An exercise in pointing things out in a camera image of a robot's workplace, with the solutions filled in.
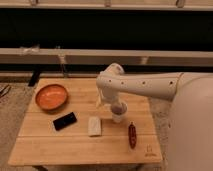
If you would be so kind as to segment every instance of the white eraser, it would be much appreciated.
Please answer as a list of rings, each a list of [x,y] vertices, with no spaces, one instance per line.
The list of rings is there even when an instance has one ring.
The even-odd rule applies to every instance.
[[[92,116],[89,118],[88,134],[91,137],[101,135],[101,119],[99,117]]]

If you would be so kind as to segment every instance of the floor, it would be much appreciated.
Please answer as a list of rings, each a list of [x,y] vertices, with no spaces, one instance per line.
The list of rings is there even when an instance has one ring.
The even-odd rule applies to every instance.
[[[1,79],[0,89],[6,84],[11,91],[0,99],[0,171],[35,171],[33,167],[11,167],[7,164],[15,143],[25,111],[35,87],[28,87],[27,79]],[[151,112],[156,125],[164,162],[148,165],[84,165],[84,166],[46,166],[49,171],[164,171],[166,146],[168,142],[167,127],[170,103],[150,98]]]

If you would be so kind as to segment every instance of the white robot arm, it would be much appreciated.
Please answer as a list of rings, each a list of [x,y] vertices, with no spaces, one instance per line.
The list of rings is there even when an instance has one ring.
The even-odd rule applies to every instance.
[[[97,105],[109,103],[115,122],[126,110],[119,92],[171,100],[168,171],[213,170],[212,73],[125,75],[111,64],[97,77],[97,87]]]

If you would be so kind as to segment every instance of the bowl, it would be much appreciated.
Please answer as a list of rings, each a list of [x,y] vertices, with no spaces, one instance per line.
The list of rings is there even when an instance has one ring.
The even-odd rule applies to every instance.
[[[68,99],[67,90],[59,84],[49,84],[36,94],[36,104],[43,110],[53,110],[61,107]]]

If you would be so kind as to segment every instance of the wooden table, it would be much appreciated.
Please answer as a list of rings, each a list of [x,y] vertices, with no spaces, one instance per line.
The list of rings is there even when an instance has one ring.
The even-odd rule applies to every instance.
[[[69,92],[66,105],[52,112],[42,111],[35,103],[35,94],[47,84],[63,85]],[[72,165],[156,163],[162,156],[147,98],[121,93],[128,111],[124,121],[116,124],[111,119],[109,106],[96,108],[95,79],[40,79],[26,112],[9,164]],[[78,122],[56,131],[52,121],[74,112]],[[88,136],[88,119],[100,116],[102,136]],[[128,126],[137,129],[137,145],[131,149]]]

